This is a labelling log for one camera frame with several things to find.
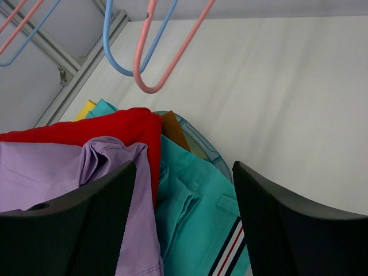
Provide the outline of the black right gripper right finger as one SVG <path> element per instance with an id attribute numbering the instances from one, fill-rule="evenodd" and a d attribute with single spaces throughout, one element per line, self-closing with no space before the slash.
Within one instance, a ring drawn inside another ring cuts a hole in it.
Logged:
<path id="1" fill-rule="evenodd" d="M 284 188 L 237 161 L 233 183 L 253 275 L 366 275 L 367 217 Z"/>

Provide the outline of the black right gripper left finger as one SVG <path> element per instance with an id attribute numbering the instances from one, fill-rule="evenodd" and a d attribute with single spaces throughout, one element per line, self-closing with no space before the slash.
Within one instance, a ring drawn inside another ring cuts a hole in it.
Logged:
<path id="1" fill-rule="evenodd" d="M 114 275 L 136 166 L 28 210 L 1 213 L 2 275 Z"/>

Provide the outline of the purple trousers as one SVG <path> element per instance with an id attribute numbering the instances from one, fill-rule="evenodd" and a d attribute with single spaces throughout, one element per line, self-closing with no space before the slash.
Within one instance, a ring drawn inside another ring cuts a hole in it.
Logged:
<path id="1" fill-rule="evenodd" d="M 2 142 L 1 211 L 26 210 L 133 161 L 136 180 L 116 275 L 163 275 L 147 151 L 144 143 L 125 146 L 111 136 L 92 138 L 83 146 Z"/>

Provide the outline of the teal trousers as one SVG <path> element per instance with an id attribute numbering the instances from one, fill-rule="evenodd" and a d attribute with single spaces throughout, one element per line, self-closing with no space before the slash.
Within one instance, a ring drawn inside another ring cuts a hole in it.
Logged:
<path id="1" fill-rule="evenodd" d="M 250 273 L 233 184 L 192 188 L 164 168 L 155 217 L 163 275 Z"/>

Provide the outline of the red trousers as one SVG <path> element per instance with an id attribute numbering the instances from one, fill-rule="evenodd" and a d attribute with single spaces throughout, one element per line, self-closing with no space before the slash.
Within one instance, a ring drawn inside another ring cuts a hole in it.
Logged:
<path id="1" fill-rule="evenodd" d="M 156 204 L 159 186 L 162 119 L 147 108 L 119 110 L 104 116 L 79 121 L 58 122 L 25 131 L 1 134 L 1 142 L 58 143 L 82 146 L 92 138 L 112 136 L 125 146 L 147 145 L 151 172 L 152 201 Z"/>

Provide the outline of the yellow trousers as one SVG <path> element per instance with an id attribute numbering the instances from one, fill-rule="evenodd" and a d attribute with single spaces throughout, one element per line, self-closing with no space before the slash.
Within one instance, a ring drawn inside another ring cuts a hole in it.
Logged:
<path id="1" fill-rule="evenodd" d="M 85 119 L 87 117 L 88 113 L 90 111 L 92 111 L 95 108 L 95 106 L 96 106 L 95 102 L 93 102 L 91 100 L 87 100 L 86 103 L 84 104 L 84 106 L 79 111 L 79 113 L 73 119 L 73 121 L 79 121 L 79 120 Z"/>

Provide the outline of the brown trousers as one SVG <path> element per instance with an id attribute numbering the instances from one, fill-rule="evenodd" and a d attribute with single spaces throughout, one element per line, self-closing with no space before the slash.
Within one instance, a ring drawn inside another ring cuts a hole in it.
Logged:
<path id="1" fill-rule="evenodd" d="M 165 112 L 160 114 L 160 117 L 162 119 L 162 134 L 183 149 L 190 152 L 191 149 L 174 112 L 172 110 Z"/>

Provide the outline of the pink hanger with purple trousers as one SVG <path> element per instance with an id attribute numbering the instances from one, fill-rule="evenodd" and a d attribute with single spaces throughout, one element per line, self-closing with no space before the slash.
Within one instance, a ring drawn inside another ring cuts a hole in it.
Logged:
<path id="1" fill-rule="evenodd" d="M 157 69 L 158 73 L 161 76 L 154 77 L 154 80 L 157 81 L 156 84 L 152 82 L 145 82 L 144 78 L 148 76 L 147 73 L 140 72 L 140 65 L 141 65 L 141 57 L 143 54 L 143 49 L 146 44 L 147 36 L 150 31 L 150 26 L 152 23 L 152 19 L 154 17 L 155 8 L 157 5 L 157 1 L 149 1 L 147 6 L 147 16 L 143 22 L 143 26 L 140 32 L 139 40 L 137 42 L 134 58 L 133 58 L 133 77 L 135 83 L 140 88 L 141 91 L 145 92 L 146 94 L 155 94 L 160 91 L 165 83 L 167 82 L 169 76 L 173 72 L 175 66 L 178 64 L 179 60 L 183 56 L 185 50 L 191 43 L 192 39 L 196 35 L 197 31 L 199 30 L 201 24 L 203 23 L 205 17 L 209 13 L 210 9 L 212 8 L 214 1 L 207 1 L 204 9 L 202 10 L 201 14 L 199 15 L 198 19 L 196 20 L 195 24 L 187 34 L 186 38 L 183 40 L 181 45 L 177 46 L 177 52 L 174 52 L 172 47 L 168 48 L 168 56 L 164 56 L 164 49 L 159 49 L 159 53 L 153 56 L 154 64 L 149 66 L 149 69 Z"/>

